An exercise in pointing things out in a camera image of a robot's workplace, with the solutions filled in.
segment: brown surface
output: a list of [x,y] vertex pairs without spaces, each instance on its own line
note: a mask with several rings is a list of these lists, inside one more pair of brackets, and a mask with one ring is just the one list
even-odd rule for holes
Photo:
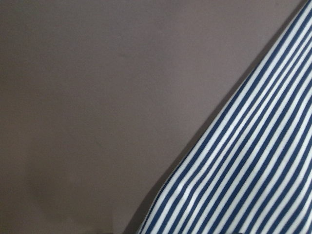
[[1,233],[133,233],[302,3],[1,1]]

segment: striped fabric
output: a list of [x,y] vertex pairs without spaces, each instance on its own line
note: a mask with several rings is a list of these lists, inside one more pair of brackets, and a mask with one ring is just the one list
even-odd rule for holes
[[138,234],[312,233],[312,2],[156,196]]

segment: striped curtain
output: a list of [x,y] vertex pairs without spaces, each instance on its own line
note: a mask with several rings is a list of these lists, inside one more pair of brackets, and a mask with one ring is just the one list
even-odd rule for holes
[[309,0],[158,192],[138,234],[312,233]]

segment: cloth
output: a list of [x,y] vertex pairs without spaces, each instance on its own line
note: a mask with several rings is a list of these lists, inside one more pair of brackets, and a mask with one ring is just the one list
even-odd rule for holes
[[312,232],[312,2],[156,196],[137,233]]

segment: plain background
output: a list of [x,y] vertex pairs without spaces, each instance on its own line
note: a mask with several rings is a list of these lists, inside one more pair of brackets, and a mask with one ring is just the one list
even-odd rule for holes
[[2,0],[1,234],[134,233],[302,0]]

